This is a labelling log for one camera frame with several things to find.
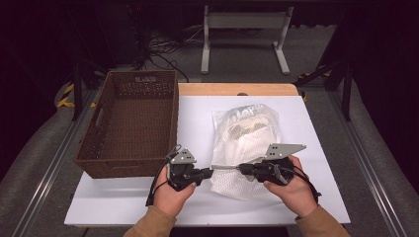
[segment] hand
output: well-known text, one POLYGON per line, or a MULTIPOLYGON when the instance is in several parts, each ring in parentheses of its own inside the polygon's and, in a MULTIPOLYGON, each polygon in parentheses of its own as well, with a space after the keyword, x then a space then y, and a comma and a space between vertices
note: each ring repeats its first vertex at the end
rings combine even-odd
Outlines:
MULTIPOLYGON (((302 170, 298 158, 294 156, 290 156, 289 158, 296 167, 302 170)), ((317 208, 317 203, 314 200, 310 186, 298 176, 293 176, 293 179, 286 186, 278 186, 269 181, 265 181, 264 186, 272 194, 278 196, 289 210, 301 218, 308 216, 317 208)))
MULTIPOLYGON (((165 166, 157 178, 156 186, 167 182, 165 166)), ((176 217, 182 210, 185 201, 194 193, 196 184, 192 183, 180 192, 176 192, 167 183, 158 188, 154 194, 154 206, 169 216, 176 217)))

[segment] white tabletop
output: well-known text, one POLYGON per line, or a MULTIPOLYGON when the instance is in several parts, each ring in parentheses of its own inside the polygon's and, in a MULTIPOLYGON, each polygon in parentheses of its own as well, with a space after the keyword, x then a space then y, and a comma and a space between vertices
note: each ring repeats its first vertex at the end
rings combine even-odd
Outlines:
MULTIPOLYGON (((214 128, 211 113, 265 104, 279 114, 281 141, 305 144, 295 154, 322 197, 319 203, 340 223, 349 223, 345 204, 334 181, 304 102, 300 96, 181 96, 178 143, 210 166, 214 128)), ((133 225, 146 212, 152 178, 93 180, 83 174, 64 223, 76 226, 133 225)), ((203 181, 188 199, 176 226, 268 226, 294 224, 295 214, 280 201, 243 201, 210 191, 203 181)))

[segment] white cloth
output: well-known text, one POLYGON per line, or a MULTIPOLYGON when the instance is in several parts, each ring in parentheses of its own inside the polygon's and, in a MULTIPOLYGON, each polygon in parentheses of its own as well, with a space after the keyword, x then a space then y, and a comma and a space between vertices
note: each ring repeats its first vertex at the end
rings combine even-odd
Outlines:
MULTIPOLYGON (((215 127, 212 165, 236 166, 263 157, 271 143, 281 142, 278 115, 265 105, 213 112, 215 127)), ((257 180, 248 181, 238 170, 215 170, 211 190, 241 200, 278 200, 257 180)))

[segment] sleeve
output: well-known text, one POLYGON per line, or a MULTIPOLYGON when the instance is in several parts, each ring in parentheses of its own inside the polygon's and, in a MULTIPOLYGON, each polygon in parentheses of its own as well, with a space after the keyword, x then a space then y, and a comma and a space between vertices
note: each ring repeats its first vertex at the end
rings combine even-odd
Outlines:
POLYGON ((176 219, 151 205, 124 237, 168 237, 176 219))
POLYGON ((345 228, 320 205, 310 215, 296 219, 296 224, 305 237, 347 237, 345 228))

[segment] folded white fabric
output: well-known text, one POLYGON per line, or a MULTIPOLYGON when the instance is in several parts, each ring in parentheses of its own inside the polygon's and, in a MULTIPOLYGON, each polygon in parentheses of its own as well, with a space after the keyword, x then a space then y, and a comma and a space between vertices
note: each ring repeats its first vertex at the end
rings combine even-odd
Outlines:
MULTIPOLYGON (((254 163, 271 143, 280 143, 278 115, 266 105, 252 105, 228 112, 213 112, 215 127, 212 165, 254 163)), ((213 192, 241 200, 276 200, 257 180, 249 182, 237 170, 215 170, 210 179, 213 192)))

